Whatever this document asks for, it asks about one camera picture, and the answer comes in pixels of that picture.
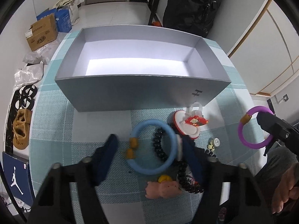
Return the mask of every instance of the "purple ring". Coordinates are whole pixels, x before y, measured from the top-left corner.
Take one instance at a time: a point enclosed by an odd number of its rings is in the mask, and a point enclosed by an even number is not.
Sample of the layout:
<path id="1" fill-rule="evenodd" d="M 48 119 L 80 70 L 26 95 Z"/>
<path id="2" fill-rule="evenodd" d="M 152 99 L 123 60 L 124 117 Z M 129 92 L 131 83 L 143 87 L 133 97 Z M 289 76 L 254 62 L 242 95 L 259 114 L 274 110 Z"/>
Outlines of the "purple ring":
<path id="1" fill-rule="evenodd" d="M 258 113 L 258 112 L 264 112 L 264 113 L 268 112 L 268 113 L 273 114 L 273 112 L 270 109 L 268 109 L 268 108 L 266 108 L 264 106 L 255 106 L 252 109 L 248 110 L 246 114 L 252 116 L 253 114 Z M 273 136 L 269 135 L 267 137 L 267 139 L 265 139 L 261 143 L 252 144 L 252 143 L 248 142 L 247 140 L 245 140 L 245 138 L 243 136 L 243 127 L 244 127 L 244 125 L 241 122 L 239 122 L 239 125 L 238 125 L 238 136 L 239 136 L 239 139 L 240 139 L 240 141 L 242 142 L 242 144 L 244 146 L 247 146 L 247 147 L 249 147 L 251 149 L 260 149 L 260 148 L 263 148 L 263 147 L 267 146 L 270 143 L 270 141 L 273 139 Z"/>

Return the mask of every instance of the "black bag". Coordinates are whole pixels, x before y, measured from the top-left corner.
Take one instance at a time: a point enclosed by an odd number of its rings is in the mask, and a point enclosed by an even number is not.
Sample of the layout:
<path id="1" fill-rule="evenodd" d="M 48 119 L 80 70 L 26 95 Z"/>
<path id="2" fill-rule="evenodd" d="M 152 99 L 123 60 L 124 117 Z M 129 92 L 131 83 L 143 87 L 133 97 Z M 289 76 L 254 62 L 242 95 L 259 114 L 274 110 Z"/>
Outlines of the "black bag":
<path id="1" fill-rule="evenodd" d="M 168 0 L 163 27 L 206 37 L 221 0 Z"/>

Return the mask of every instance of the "brown cardboard box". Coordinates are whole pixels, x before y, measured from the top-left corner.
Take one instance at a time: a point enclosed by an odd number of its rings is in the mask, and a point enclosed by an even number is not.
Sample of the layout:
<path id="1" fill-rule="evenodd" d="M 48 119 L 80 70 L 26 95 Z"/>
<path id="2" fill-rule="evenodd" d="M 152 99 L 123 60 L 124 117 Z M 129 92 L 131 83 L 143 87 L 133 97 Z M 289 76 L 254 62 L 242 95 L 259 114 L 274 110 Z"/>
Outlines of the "brown cardboard box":
<path id="1" fill-rule="evenodd" d="M 34 24 L 25 33 L 25 37 L 32 51 L 54 41 L 57 38 L 58 30 L 54 14 L 50 14 Z"/>

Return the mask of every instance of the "table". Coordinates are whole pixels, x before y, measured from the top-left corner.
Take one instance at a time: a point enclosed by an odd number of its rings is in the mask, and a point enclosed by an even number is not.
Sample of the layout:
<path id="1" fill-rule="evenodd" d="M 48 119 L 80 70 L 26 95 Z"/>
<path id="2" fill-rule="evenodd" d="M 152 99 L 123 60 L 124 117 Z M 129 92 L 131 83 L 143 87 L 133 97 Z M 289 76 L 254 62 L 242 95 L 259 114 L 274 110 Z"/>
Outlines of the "table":
<path id="1" fill-rule="evenodd" d="M 36 98 L 29 143 L 31 178 L 35 193 L 53 163 L 75 164 L 92 155 L 97 147 L 103 145 L 109 134 L 113 133 L 119 137 L 119 149 L 107 179 L 96 187 L 110 224 L 190 222 L 202 194 L 184 192 L 172 199 L 146 199 L 146 184 L 150 180 L 155 181 L 157 176 L 144 176 L 134 172 L 124 157 L 130 132 L 138 122 L 151 118 L 166 122 L 178 109 L 78 113 L 54 81 L 62 59 L 78 33 L 79 31 L 67 34 L 58 47 Z M 205 41 L 220 60 L 232 83 L 203 108 L 202 113 L 209 123 L 201 127 L 201 134 L 195 140 L 196 146 L 206 148 L 209 140 L 217 137 L 221 145 L 215 150 L 215 154 L 222 163 L 237 165 L 245 162 L 255 174 L 258 156 L 255 153 L 258 151 L 243 146 L 237 135 L 238 122 L 247 110 L 254 106 L 253 101 L 224 51 L 216 42 L 208 39 Z M 150 168 L 161 164 L 151 146 L 153 132 L 154 127 L 148 127 L 140 136 L 137 161 L 143 167 Z M 250 142 L 263 140 L 263 132 L 255 117 L 246 124 L 243 133 Z M 166 173 L 175 177 L 173 168 L 169 168 Z M 76 221 L 78 224 L 83 223 L 74 184 L 71 185 L 71 196 Z"/>

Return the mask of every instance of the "gray pants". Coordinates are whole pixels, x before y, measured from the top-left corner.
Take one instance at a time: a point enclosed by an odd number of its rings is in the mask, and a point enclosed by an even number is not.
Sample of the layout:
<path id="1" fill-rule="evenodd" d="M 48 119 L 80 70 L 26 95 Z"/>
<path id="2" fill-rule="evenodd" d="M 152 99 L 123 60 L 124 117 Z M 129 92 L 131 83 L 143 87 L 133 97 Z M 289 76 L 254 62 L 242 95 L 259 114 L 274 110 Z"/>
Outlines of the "gray pants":
<path id="1" fill-rule="evenodd" d="M 268 153 L 266 165 L 257 173 L 257 181 L 267 206 L 271 207 L 272 197 L 281 176 L 290 166 L 298 162 L 296 155 L 286 147 L 277 147 Z"/>

